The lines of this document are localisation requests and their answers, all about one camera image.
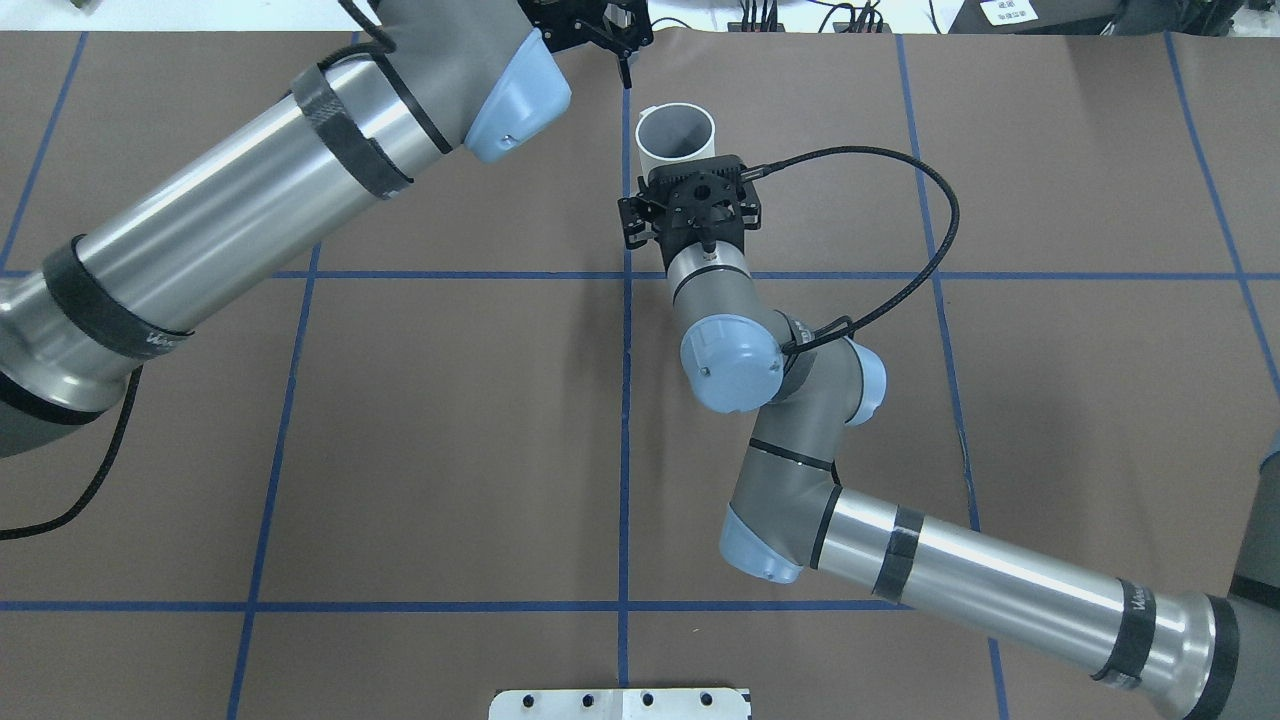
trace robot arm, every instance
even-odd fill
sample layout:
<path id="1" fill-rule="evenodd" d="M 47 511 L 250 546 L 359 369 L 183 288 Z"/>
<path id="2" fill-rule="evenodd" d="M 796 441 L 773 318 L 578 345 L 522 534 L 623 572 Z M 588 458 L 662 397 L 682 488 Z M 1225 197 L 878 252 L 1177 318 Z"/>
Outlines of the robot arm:
<path id="1" fill-rule="evenodd" d="M 101 415 L 134 368 L 444 154 L 498 160 L 568 106 L 515 1 L 372 6 L 394 51 L 308 68 L 137 205 L 0 282 L 0 457 Z"/>
<path id="2" fill-rule="evenodd" d="M 1140 691 L 1166 717 L 1276 716 L 1280 447 L 1226 598 L 1156 593 L 841 487 L 844 427 L 883 400 L 883 364 L 763 309 L 742 252 L 742 231 L 759 227 L 753 173 L 736 156 L 689 160 L 698 128 L 660 110 L 641 115 L 636 136 L 643 158 L 671 164 L 620 211 L 628 247 L 652 237 L 662 249 L 694 395 L 718 413 L 759 409 L 721 536 L 731 565 L 776 583 L 808 565 Z"/>

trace white label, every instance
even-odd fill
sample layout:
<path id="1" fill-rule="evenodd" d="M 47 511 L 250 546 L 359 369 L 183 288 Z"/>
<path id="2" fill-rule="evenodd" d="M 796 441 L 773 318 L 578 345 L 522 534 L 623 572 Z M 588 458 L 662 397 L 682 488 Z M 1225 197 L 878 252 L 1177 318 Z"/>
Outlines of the white label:
<path id="1" fill-rule="evenodd" d="M 1038 20 L 1032 0 L 987 0 L 979 3 L 982 12 L 987 15 L 987 22 L 993 26 L 1010 26 Z"/>

